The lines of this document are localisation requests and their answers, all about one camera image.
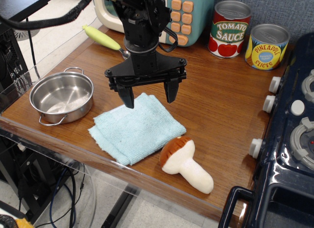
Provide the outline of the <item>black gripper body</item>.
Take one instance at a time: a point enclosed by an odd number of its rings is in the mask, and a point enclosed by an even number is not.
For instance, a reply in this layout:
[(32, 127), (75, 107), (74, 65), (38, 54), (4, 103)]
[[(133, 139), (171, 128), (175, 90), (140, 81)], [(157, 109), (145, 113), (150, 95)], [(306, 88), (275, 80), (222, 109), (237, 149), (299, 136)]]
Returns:
[(158, 42), (140, 47), (124, 39), (124, 45), (130, 57), (105, 71), (111, 90), (186, 79), (186, 59), (159, 53)]

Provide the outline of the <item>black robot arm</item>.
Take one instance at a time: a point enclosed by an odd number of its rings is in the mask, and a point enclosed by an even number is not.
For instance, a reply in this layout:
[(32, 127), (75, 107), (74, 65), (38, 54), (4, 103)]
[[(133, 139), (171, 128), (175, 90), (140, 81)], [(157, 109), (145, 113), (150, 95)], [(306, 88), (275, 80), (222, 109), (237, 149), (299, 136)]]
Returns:
[(167, 27), (171, 22), (171, 10), (165, 0), (94, 0), (100, 10), (100, 20), (111, 18), (105, 15), (105, 1), (110, 1), (122, 22), (124, 45), (130, 57), (105, 71), (110, 89), (117, 92), (128, 108), (134, 108), (132, 87), (163, 83), (168, 103), (176, 99), (179, 83), (186, 78), (186, 59), (171, 57), (156, 51), (162, 45), (159, 38), (166, 32), (175, 39), (165, 52), (178, 45), (177, 35)]

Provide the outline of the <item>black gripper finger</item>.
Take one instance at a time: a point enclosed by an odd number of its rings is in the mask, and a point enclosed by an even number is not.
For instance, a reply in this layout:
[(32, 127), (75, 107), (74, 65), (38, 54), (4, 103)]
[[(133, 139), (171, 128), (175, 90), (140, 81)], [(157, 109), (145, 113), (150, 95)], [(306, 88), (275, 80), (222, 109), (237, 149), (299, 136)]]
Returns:
[(167, 102), (168, 103), (174, 102), (178, 93), (178, 89), (179, 89), (179, 80), (170, 79), (169, 81), (165, 81), (164, 89), (165, 89)]
[(118, 87), (118, 94), (127, 108), (134, 108), (134, 95), (132, 87)]

